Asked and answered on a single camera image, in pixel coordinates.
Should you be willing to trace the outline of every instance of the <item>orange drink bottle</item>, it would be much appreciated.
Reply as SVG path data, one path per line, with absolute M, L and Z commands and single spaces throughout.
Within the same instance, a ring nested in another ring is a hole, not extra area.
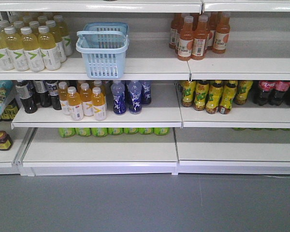
M 186 16 L 183 30 L 180 32 L 179 46 L 177 58 L 181 61 L 187 61 L 191 58 L 191 51 L 193 45 L 193 31 L 192 31 L 193 17 Z
M 223 12 L 221 20 L 216 28 L 216 34 L 213 45 L 213 52 L 222 54 L 226 52 L 226 45 L 229 38 L 230 32 L 230 12 Z

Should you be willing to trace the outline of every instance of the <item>blue plastic basket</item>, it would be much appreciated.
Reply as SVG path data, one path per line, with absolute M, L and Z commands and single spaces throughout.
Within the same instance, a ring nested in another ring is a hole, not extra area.
M 122 77 L 129 45 L 126 23 L 90 23 L 77 36 L 76 50 L 82 53 L 89 78 Z

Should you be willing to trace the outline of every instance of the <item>shelf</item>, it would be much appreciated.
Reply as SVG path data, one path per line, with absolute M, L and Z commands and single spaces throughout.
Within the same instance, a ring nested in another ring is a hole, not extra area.
M 0 0 L 0 11 L 40 12 L 201 12 L 200 0 Z
M 203 11 L 290 12 L 290 0 L 203 0 Z
M 107 118 L 96 121 L 94 117 L 84 117 L 80 121 L 73 121 L 62 111 L 52 107 L 39 107 L 33 114 L 25 113 L 20 108 L 13 120 L 14 127 L 181 127 L 182 119 L 178 107 L 176 91 L 173 83 L 157 83 L 152 85 L 152 103 L 144 106 L 138 115 L 133 115 L 127 109 L 124 115 L 115 115 L 111 96 L 107 104 Z
M 172 130 L 61 138 L 57 129 L 38 128 L 22 161 L 27 175 L 173 173 L 176 164 Z
M 175 131 L 179 173 L 290 174 L 290 131 Z

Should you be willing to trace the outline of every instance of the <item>plastic bottle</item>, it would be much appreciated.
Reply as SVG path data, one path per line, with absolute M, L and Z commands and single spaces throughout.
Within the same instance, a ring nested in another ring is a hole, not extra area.
M 63 21 L 62 15 L 55 15 L 54 21 L 56 22 L 56 24 L 60 29 L 64 52 L 66 56 L 70 56 L 72 55 L 73 50 L 68 25 Z
M 25 71 L 29 69 L 27 59 L 24 53 L 21 37 L 16 33 L 14 27 L 6 27 L 4 31 L 7 35 L 6 45 L 9 49 L 9 54 L 13 59 L 14 67 L 17 71 Z
M 38 41 L 45 67 L 48 70 L 59 69 L 61 66 L 59 53 L 54 36 L 49 32 L 48 26 L 39 26 Z
M 137 80 L 132 80 L 128 85 L 128 91 L 132 103 L 131 105 L 129 105 L 129 111 L 132 114 L 139 114 L 142 110 L 141 106 L 142 84 Z
M 226 52 L 226 45 L 229 38 L 230 32 L 230 12 L 223 12 L 221 15 L 221 20 L 216 27 L 216 34 L 213 45 L 213 52 L 222 54 Z
M 205 108 L 205 100 L 208 94 L 209 83 L 207 80 L 200 80 L 195 87 L 195 98 L 193 108 L 202 111 Z
M 69 103 L 68 103 L 68 84 L 65 81 L 61 81 L 58 84 L 59 100 L 61 109 L 64 115 L 70 115 Z
M 41 107 L 49 107 L 52 105 L 52 100 L 47 90 L 46 81 L 34 80 L 34 88 L 37 92 Z
M 113 111 L 117 115 L 123 115 L 126 108 L 126 100 L 125 100 L 125 86 L 121 81 L 114 80 L 111 86 L 113 98 L 114 98 L 114 106 Z
M 7 48 L 5 38 L 6 35 L 0 32 L 0 67 L 2 70 L 11 70 L 14 68 L 14 65 Z
M 230 80 L 223 88 L 221 101 L 219 104 L 219 112 L 226 115 L 231 111 L 232 102 L 236 94 L 236 85 L 234 80 Z
M 149 105 L 151 103 L 151 81 L 140 81 L 142 84 L 141 104 Z
M 270 95 L 269 103 L 271 105 L 280 105 L 283 101 L 284 95 L 290 87 L 290 81 L 276 81 L 274 90 Z
M 275 87 L 275 83 L 276 81 L 259 81 L 258 90 L 254 95 L 253 102 L 258 105 L 265 105 Z
M 55 110 L 61 110 L 60 100 L 59 100 L 59 91 L 58 91 L 58 81 L 48 80 L 46 81 L 46 86 L 50 99 L 52 100 L 52 105 Z
M 47 20 L 46 25 L 49 27 L 49 31 L 54 36 L 54 39 L 56 42 L 56 47 L 57 47 L 58 53 L 59 53 L 60 62 L 61 63 L 65 62 L 67 57 L 66 57 L 66 54 L 64 53 L 63 41 L 62 41 L 59 27 L 56 25 L 56 22 L 54 20 Z
M 180 32 L 179 46 L 177 58 L 181 61 L 187 61 L 191 58 L 191 51 L 193 45 L 193 31 L 192 31 L 193 17 L 186 16 L 183 30 Z
M 175 49 L 176 47 L 176 33 L 180 23 L 181 13 L 175 13 L 174 19 L 171 22 L 169 47 Z
M 27 58 L 29 68 L 34 72 L 42 71 L 45 68 L 40 46 L 37 37 L 32 34 L 30 27 L 21 29 L 24 52 Z
M 82 100 L 75 87 L 68 87 L 68 103 L 71 118 L 75 121 L 83 119 L 84 111 L 82 106 Z
M 97 121 L 106 119 L 105 99 L 99 87 L 92 89 L 92 104 L 94 109 L 94 117 Z
M 15 86 L 16 91 L 19 95 L 21 103 L 27 114 L 32 114 L 38 110 L 36 103 L 33 100 L 33 92 L 29 87 L 28 81 L 18 80 Z
M 88 83 L 81 84 L 81 91 L 79 93 L 83 102 L 83 111 L 85 116 L 93 116 L 93 105 L 91 100 L 92 91 Z
M 204 58 L 205 43 L 208 35 L 206 30 L 207 20 L 208 17 L 206 15 L 199 16 L 197 29 L 193 33 L 192 59 L 201 60 Z

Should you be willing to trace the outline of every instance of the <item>gray floor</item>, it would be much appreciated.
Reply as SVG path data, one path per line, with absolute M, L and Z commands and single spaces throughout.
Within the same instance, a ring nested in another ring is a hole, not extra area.
M 0 175 L 0 232 L 290 232 L 290 176 Z

